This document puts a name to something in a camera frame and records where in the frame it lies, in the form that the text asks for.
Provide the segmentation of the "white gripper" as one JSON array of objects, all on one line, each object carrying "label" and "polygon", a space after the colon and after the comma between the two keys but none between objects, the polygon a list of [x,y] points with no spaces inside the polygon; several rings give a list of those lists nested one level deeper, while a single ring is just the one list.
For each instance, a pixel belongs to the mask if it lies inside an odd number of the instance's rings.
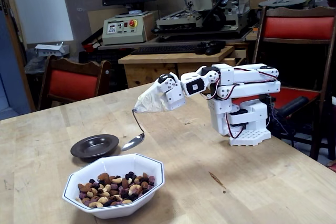
[{"label": "white gripper", "polygon": [[185,96],[178,76],[172,72],[162,74],[157,79],[160,100],[166,111],[172,111],[185,104]]}]

